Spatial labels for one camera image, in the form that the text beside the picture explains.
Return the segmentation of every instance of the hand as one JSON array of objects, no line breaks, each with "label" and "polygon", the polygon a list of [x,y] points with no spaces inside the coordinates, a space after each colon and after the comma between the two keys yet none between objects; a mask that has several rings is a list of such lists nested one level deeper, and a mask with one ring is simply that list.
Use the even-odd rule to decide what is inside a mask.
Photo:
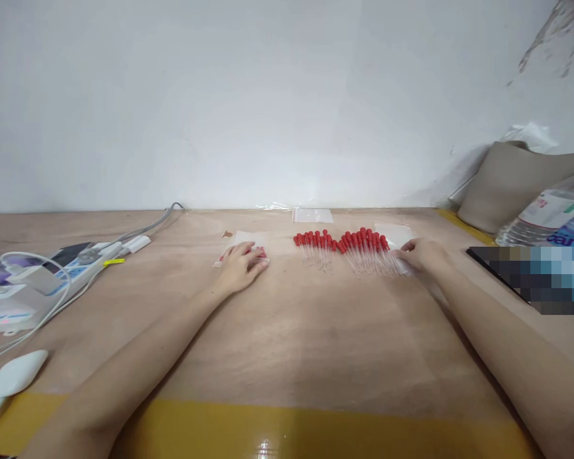
[{"label": "hand", "polygon": [[248,269],[250,262],[263,253],[260,250],[250,251],[253,245],[254,242],[243,242],[230,247],[223,255],[223,266],[217,279],[217,286],[228,295],[244,290],[268,267],[267,261],[260,261]]},{"label": "hand", "polygon": [[421,271],[452,266],[450,256],[441,244],[427,238],[406,242],[400,251],[395,251],[395,255]]}]

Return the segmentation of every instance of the white plug adapter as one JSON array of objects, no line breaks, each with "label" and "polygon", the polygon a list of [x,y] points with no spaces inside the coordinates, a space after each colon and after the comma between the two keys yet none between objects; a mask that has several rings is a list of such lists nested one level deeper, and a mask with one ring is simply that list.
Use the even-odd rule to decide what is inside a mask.
[{"label": "white plug adapter", "polygon": [[19,273],[11,274],[6,281],[13,285],[27,285],[43,295],[55,291],[62,281],[43,266],[30,266]]}]

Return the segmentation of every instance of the water bottle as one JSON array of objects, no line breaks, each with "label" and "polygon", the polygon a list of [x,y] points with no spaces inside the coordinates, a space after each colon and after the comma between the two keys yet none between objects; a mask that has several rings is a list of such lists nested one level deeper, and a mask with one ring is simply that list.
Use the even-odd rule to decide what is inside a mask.
[{"label": "water bottle", "polygon": [[503,247],[540,245],[574,218],[574,176],[541,193],[509,225],[500,229],[495,242]]}]

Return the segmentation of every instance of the gray cable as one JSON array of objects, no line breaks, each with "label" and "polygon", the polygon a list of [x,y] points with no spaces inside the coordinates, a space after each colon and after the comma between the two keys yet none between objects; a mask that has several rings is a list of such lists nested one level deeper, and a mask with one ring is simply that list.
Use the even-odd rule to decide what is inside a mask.
[{"label": "gray cable", "polygon": [[162,224],[170,216],[170,214],[172,213],[172,210],[174,210],[174,206],[177,206],[177,205],[180,206],[181,209],[184,209],[184,207],[181,203],[174,202],[174,203],[172,203],[172,205],[170,207],[168,207],[166,209],[166,212],[164,213],[164,215],[162,215],[162,217],[159,220],[157,220],[155,223],[153,223],[152,225],[146,226],[146,227],[141,228],[141,229],[136,229],[134,231],[130,231],[129,233],[126,233],[122,236],[119,236],[117,239],[115,239],[113,242],[111,242],[108,245],[112,245],[115,242],[123,242],[123,241],[126,241],[128,239],[132,239],[136,236],[140,236],[142,233],[146,233],[147,231],[152,230],[156,226]]},{"label": "gray cable", "polygon": [[[109,247],[109,246],[113,245],[115,242],[124,242],[128,239],[132,239],[136,236],[140,236],[142,233],[146,233],[147,231],[152,230],[156,226],[162,224],[170,216],[170,214],[172,213],[172,210],[174,210],[174,206],[177,206],[177,205],[180,206],[181,209],[185,209],[185,207],[181,203],[174,202],[174,203],[172,203],[172,205],[170,207],[168,207],[166,209],[164,215],[162,215],[162,217],[159,220],[157,220],[155,223],[153,223],[152,225],[145,226],[144,228],[136,229],[134,231],[130,231],[129,233],[121,235],[117,239],[115,239],[114,241],[106,244],[104,247]],[[98,258],[100,258],[100,250],[101,249],[85,249],[84,251],[79,253],[78,257],[76,257],[76,258],[81,265],[89,265],[89,264],[93,263],[95,260],[97,260]]]}]

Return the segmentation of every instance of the table surface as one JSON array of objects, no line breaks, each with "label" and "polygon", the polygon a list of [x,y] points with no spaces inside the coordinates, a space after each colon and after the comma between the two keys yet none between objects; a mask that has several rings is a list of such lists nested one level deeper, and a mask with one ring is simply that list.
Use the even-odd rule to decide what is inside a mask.
[{"label": "table surface", "polygon": [[[161,213],[0,215],[0,254],[50,255],[65,245],[104,242],[146,226]],[[369,455],[374,456],[371,451],[385,455],[395,445],[382,439],[384,428],[392,430],[393,442],[401,439],[400,448],[410,448],[421,432],[427,438],[443,432],[433,451],[479,454],[498,448],[491,444],[501,438],[506,444],[501,448],[508,448],[510,455],[534,455],[535,447],[514,420],[513,407],[441,295],[430,295],[416,277],[389,280],[364,275],[359,280],[341,257],[336,258],[333,273],[305,268],[292,237],[323,228],[339,236],[361,226],[373,228],[375,223],[410,225],[417,235],[443,242],[457,265],[512,311],[514,320],[525,321],[573,362],[574,316],[539,315],[465,255],[467,247],[481,243],[433,209],[333,210],[333,218],[333,224],[302,224],[292,223],[291,212],[282,210],[175,212],[151,234],[148,247],[128,256],[126,263],[106,269],[76,303],[0,359],[1,366],[36,349],[51,352],[37,380],[0,420],[0,453],[18,453],[43,416],[62,400],[60,396],[77,387],[155,317],[174,305],[187,307],[188,297],[217,276],[212,263],[226,244],[224,232],[243,230],[268,232],[270,268],[210,318],[131,427],[132,438],[123,441],[120,451],[135,457],[171,457],[173,450],[163,444],[169,443],[179,451],[203,451],[201,456],[207,457],[258,455],[260,448],[295,457],[302,450],[287,439],[286,431],[292,435],[297,428],[298,438],[306,438],[302,426],[308,426],[308,433],[315,432],[310,444],[325,430],[330,437],[339,434],[339,448],[334,450],[338,456],[360,444],[361,435],[371,435]],[[0,344],[5,341],[0,336]],[[45,407],[43,413],[31,414],[39,404]],[[220,414],[209,415],[216,410]],[[17,427],[19,435],[12,432],[15,415],[30,419],[27,427]],[[196,422],[184,421],[183,416],[195,416]],[[207,427],[205,416],[210,416]],[[171,427],[156,429],[159,418],[170,419]],[[178,438],[166,438],[174,423],[185,422],[196,435],[195,444],[180,430],[174,433]],[[140,432],[149,435],[146,449],[128,449],[140,443],[133,439]],[[463,440],[467,437],[463,432],[470,433],[469,440]],[[13,435],[18,441],[13,442]],[[200,446],[200,438],[214,435],[231,441]],[[306,445],[306,453],[312,455],[314,448]],[[319,451],[327,453],[327,448]],[[413,454],[418,453],[424,455],[419,450]]]}]

